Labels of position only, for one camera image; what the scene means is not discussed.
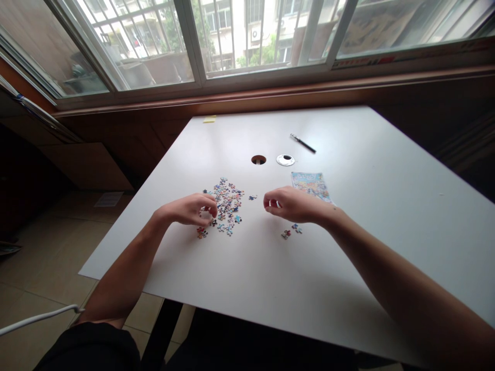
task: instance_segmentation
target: floor tile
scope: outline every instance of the floor tile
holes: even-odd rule
[[[380,367],[380,371],[402,371],[402,365],[400,363],[394,363],[388,366]]]
[[[180,315],[171,338],[173,342],[182,344],[187,338],[195,310],[196,307],[187,304],[182,305],[182,310],[180,311]]]
[[[84,299],[84,301],[82,302],[82,305],[80,306],[80,308],[84,308],[86,306],[86,303],[88,302],[89,298],[91,297],[91,294],[93,294],[94,289],[96,289],[96,285],[98,285],[98,282],[99,282],[98,280],[94,280],[93,288],[91,289],[89,294],[86,296],[86,299]],[[67,328],[69,328],[76,321],[76,319],[79,318],[79,315],[80,315],[80,313],[74,313],[74,317],[72,318],[71,323],[67,326]]]
[[[133,337],[136,345],[138,346],[139,356],[143,357],[144,350],[146,349],[146,344],[148,343],[148,339],[150,338],[150,334],[136,330],[132,327],[124,326],[124,330],[130,332],[130,335]]]
[[[135,329],[151,333],[162,303],[163,298],[142,293],[125,324]]]
[[[77,273],[112,225],[92,221],[79,223],[79,227],[33,278],[26,291],[66,305],[83,304],[95,280]]]
[[[0,319],[9,312],[10,307],[22,296],[23,291],[0,283]]]
[[[174,342],[169,343],[169,347],[167,348],[167,352],[165,353],[165,362],[170,361],[172,356],[179,349],[179,346],[180,346],[180,344],[178,344],[178,343],[174,343]]]
[[[114,223],[133,197],[130,195],[122,195],[119,202],[114,207],[94,207],[94,204],[100,199],[102,194],[103,192],[69,192],[49,209],[48,213],[55,216]]]
[[[8,315],[0,319],[0,327],[62,307],[62,304],[24,292],[13,304]],[[0,338],[2,369],[32,370],[67,328],[73,315],[72,311],[64,312],[2,336]]]
[[[53,216],[35,220],[17,234],[22,249],[0,261],[0,282],[24,289],[82,223]]]

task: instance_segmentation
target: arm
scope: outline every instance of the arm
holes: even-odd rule
[[[493,369],[495,330],[341,209],[292,187],[268,192],[264,205],[273,215],[325,228],[382,307],[436,365]]]
[[[107,322],[122,328],[141,296],[156,250],[168,227],[173,222],[206,227],[210,220],[199,216],[203,206],[209,208],[213,217],[217,216],[215,198],[202,193],[181,198],[156,210],[105,273],[75,325]]]

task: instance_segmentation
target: window glass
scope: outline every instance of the window glass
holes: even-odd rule
[[[21,64],[37,71],[54,97],[108,91],[43,1],[2,1],[0,24],[0,35],[23,56]]]
[[[246,0],[247,5],[247,22],[259,22],[263,11],[261,9],[261,0]]]
[[[91,25],[108,68],[124,80],[120,90],[194,81],[180,23],[172,0],[66,0]]]
[[[469,38],[494,10],[493,0],[360,0],[337,57]]]
[[[311,0],[191,0],[207,78],[325,63],[345,0],[325,0],[306,37]]]

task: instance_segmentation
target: white table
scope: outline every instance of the white table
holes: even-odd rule
[[[368,107],[194,117],[79,273],[101,279],[155,209],[227,177],[245,190],[234,235],[172,225],[145,292],[427,365],[329,234],[302,225],[281,237],[291,223],[262,199],[291,172],[323,172],[338,206],[495,326],[495,206]]]

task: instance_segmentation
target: pen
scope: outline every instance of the pen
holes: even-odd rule
[[[311,152],[316,153],[316,150],[314,150],[313,148],[311,148],[310,146],[308,146],[306,143],[304,143],[301,139],[299,139],[299,137],[295,136],[294,134],[291,134],[290,137],[291,138],[294,138],[296,142],[301,143],[303,146],[305,146]]]

